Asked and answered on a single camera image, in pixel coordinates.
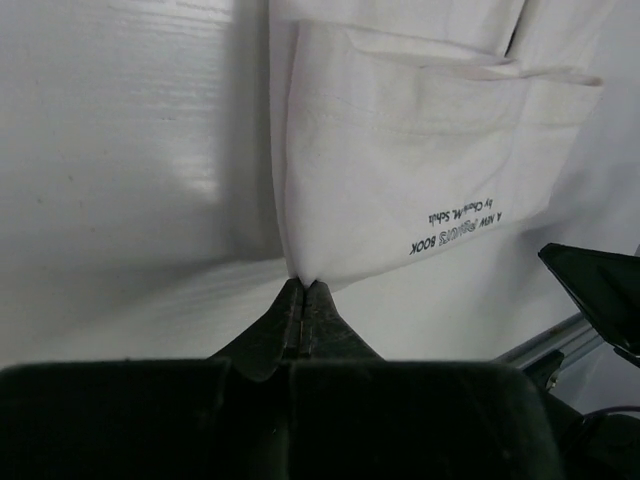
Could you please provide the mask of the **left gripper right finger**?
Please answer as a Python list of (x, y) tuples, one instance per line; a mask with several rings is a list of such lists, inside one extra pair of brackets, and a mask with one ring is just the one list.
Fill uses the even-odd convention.
[(305, 290), (298, 357), (381, 360), (382, 357), (339, 314), (328, 285), (316, 281)]

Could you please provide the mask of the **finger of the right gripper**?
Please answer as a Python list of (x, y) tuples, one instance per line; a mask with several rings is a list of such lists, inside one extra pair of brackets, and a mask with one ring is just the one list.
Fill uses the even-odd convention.
[(637, 365), (639, 258), (555, 243), (538, 256), (603, 340)]

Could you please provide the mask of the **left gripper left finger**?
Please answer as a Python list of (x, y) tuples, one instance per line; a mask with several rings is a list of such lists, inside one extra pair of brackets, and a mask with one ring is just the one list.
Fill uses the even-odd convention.
[(288, 279), (267, 311), (211, 359), (229, 360), (250, 381), (267, 381), (284, 359), (291, 327), (300, 318), (304, 295), (300, 280)]

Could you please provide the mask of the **cream and green t-shirt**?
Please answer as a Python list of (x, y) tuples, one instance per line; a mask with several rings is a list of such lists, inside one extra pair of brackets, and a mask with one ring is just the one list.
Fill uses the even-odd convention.
[(603, 90), (612, 1), (272, 1), (288, 272), (347, 285), (549, 204)]

